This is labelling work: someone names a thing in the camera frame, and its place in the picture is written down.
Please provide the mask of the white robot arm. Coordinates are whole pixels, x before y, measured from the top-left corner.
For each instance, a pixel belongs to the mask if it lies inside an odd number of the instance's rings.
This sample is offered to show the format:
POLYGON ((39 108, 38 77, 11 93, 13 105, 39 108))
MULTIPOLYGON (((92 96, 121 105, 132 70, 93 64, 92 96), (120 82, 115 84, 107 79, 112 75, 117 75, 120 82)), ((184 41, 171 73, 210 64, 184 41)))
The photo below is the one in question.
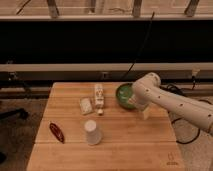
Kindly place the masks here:
POLYGON ((129 102, 140 111, 155 103, 213 136, 213 105, 162 90, 160 85, 156 73, 146 74, 132 84, 129 102))

